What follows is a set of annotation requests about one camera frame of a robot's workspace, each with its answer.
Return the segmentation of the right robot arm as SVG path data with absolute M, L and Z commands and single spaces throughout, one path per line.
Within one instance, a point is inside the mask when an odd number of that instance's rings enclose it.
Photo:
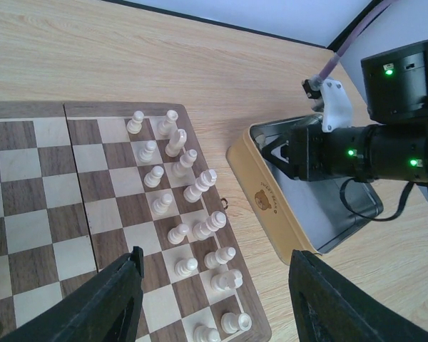
M 400 180 L 428 192 L 428 39 L 361 61 L 373 124 L 296 125 L 261 150 L 293 180 Z

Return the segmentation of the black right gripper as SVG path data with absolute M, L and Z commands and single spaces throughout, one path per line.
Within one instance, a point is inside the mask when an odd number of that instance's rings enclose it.
M 322 131 L 320 124 L 297 126 L 288 137 L 288 160 L 282 157 L 285 137 L 278 137 L 262 148 L 262 157 L 288 178 L 313 182 L 353 177 L 371 179 L 367 161 L 367 127 Z

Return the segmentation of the light chess piece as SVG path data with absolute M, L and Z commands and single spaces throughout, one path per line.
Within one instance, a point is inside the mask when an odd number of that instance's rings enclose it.
M 247 313 L 225 313 L 221 317 L 221 327 L 227 334 L 237 331 L 249 331 L 252 327 L 252 319 Z
M 207 239 L 211 233 L 223 228 L 227 223 L 226 215 L 221 211 L 215 211 L 204 222 L 197 223 L 193 228 L 193 236 L 203 241 Z
M 179 161 L 172 166 L 172 173 L 175 177 L 184 177 L 188 170 L 193 166 L 196 161 L 198 153 L 194 149 L 187 150 L 179 159 Z

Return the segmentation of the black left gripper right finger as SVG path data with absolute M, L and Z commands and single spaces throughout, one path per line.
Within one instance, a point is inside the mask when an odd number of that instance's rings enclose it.
M 427 331 L 309 251 L 292 252 L 288 284 L 300 341 L 428 341 Z

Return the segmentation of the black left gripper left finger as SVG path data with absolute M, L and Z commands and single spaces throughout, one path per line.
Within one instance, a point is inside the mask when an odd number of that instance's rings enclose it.
M 135 341 L 143 278 L 143 250 L 134 247 L 55 306 L 0 340 Z

